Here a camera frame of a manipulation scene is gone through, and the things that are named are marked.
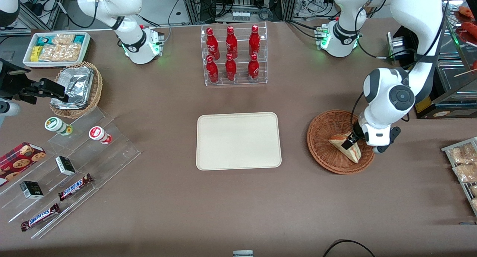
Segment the acrylic bottle rack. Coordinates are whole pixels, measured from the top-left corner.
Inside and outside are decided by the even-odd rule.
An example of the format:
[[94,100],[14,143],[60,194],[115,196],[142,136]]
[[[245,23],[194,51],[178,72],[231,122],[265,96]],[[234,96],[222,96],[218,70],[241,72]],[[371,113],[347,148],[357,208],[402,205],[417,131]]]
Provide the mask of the acrylic bottle rack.
[[[249,38],[252,33],[252,25],[259,26],[259,36],[260,36],[260,52],[258,53],[257,61],[259,63],[259,78],[257,82],[249,82]],[[238,23],[233,24],[234,33],[237,37],[238,43],[238,54],[239,56],[235,59],[237,64],[237,79],[234,82],[231,82],[227,79],[227,72],[225,71],[225,62],[227,61],[225,56],[227,55],[227,47],[225,45],[225,40],[227,39],[227,28],[223,26],[202,26],[201,27],[201,48],[202,48],[202,63],[204,65],[204,80],[206,86],[221,86],[221,85],[257,85],[257,84],[266,84],[268,82],[268,50],[267,50],[267,24],[266,23]],[[206,29],[212,28],[214,30],[214,36],[218,41],[218,50],[220,52],[220,58],[215,60],[215,63],[218,67],[218,83],[213,84],[208,78],[207,69],[206,69],[206,56],[208,55],[207,50],[207,34]]]
[[[17,225],[18,232],[21,232],[22,222],[37,216],[55,203],[60,206],[61,213],[50,216],[46,221],[22,232],[25,236],[43,237],[141,154],[114,125],[113,118],[98,107],[82,115],[71,125],[73,126],[71,135],[64,137],[57,134],[42,145],[47,154],[43,160],[0,188],[2,220]],[[104,128],[106,133],[113,137],[113,141],[103,145],[91,140],[88,132],[94,126]],[[76,170],[74,175],[66,176],[60,173],[55,162],[55,158],[60,155],[70,159]],[[58,193],[88,173],[94,181],[79,189],[73,196],[60,201]],[[19,186],[22,181],[37,182],[44,196],[37,200],[25,198]]]

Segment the cookie box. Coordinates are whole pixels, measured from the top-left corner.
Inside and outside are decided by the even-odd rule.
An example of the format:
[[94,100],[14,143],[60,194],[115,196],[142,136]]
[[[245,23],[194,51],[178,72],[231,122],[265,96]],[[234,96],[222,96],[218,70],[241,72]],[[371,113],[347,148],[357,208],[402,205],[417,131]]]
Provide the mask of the cookie box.
[[24,142],[0,157],[0,186],[46,156],[45,150]]

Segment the brown wicker basket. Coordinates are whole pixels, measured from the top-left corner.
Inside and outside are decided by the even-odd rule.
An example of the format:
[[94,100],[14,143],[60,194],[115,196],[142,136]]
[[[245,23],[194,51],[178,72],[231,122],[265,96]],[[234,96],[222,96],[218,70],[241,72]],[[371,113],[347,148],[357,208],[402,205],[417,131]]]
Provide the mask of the brown wicker basket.
[[[355,174],[363,171],[375,158],[373,148],[363,140],[358,141],[361,159],[356,164],[349,160],[328,140],[332,135],[345,134],[351,131],[351,113],[342,110],[329,110],[321,113],[310,123],[308,128],[308,148],[313,158],[324,168],[338,174]],[[353,123],[358,116],[353,116]]]
[[[98,69],[89,62],[81,62],[77,64],[70,65],[66,68],[79,68],[79,67],[88,67],[94,70],[94,78],[91,85],[91,92],[90,97],[88,99],[88,106],[86,109],[83,110],[60,110],[56,109],[50,104],[50,109],[53,111],[54,114],[62,117],[67,117],[71,119],[76,119],[83,114],[85,114],[90,109],[96,107],[99,103],[99,99],[101,98],[101,90],[102,90],[102,77],[101,73],[99,73]],[[58,82],[58,78],[60,77],[60,73],[56,76],[55,82]]]

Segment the tabletop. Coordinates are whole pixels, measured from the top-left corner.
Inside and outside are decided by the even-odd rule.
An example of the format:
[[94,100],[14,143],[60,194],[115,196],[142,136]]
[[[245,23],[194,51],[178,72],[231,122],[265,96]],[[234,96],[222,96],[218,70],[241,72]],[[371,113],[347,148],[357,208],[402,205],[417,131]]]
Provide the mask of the tabletop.
[[[0,255],[223,257],[254,250],[256,257],[315,257],[348,238],[377,256],[475,256],[476,227],[458,225],[475,216],[440,151],[477,136],[475,120],[418,120],[411,112],[410,122],[395,124],[402,129],[396,142],[366,170],[328,172],[308,151],[308,125],[329,109],[351,110],[366,75],[390,65],[359,48],[334,58],[288,24],[267,27],[269,82],[240,88],[205,87],[200,26],[173,28],[164,55],[146,65],[124,56],[113,31],[90,31],[87,60],[104,80],[99,106],[143,153],[40,240],[1,220]],[[385,34],[397,29],[392,19],[369,19],[361,44],[386,54]],[[58,71],[28,76],[53,79]],[[0,153],[53,136],[43,128],[53,115],[48,101],[21,103],[21,114],[5,119]],[[197,119],[248,112],[277,114],[281,165],[198,170]],[[348,256],[363,254],[344,248]]]

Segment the red bottle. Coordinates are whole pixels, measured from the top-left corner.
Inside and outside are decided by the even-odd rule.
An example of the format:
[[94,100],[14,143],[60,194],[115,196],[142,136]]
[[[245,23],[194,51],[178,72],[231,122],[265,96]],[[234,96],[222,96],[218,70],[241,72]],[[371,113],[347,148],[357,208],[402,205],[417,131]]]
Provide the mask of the red bottle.
[[209,76],[209,80],[211,83],[216,84],[218,82],[218,68],[217,65],[214,62],[214,59],[211,55],[207,55],[206,57],[207,60],[207,74]]
[[252,54],[250,56],[249,62],[249,81],[250,82],[257,82],[259,79],[259,63],[257,62],[257,54]]
[[252,26],[252,34],[249,39],[249,54],[258,54],[260,52],[260,36],[259,36],[259,26]]
[[225,40],[225,43],[227,44],[227,53],[231,53],[234,59],[237,58],[239,50],[233,26],[227,27],[227,39]]
[[234,57],[231,53],[227,54],[227,62],[225,62],[225,69],[227,70],[227,79],[230,82],[237,78],[237,64],[235,64]]
[[220,58],[220,52],[218,51],[218,41],[214,36],[214,31],[212,28],[207,28],[207,50],[215,60]]

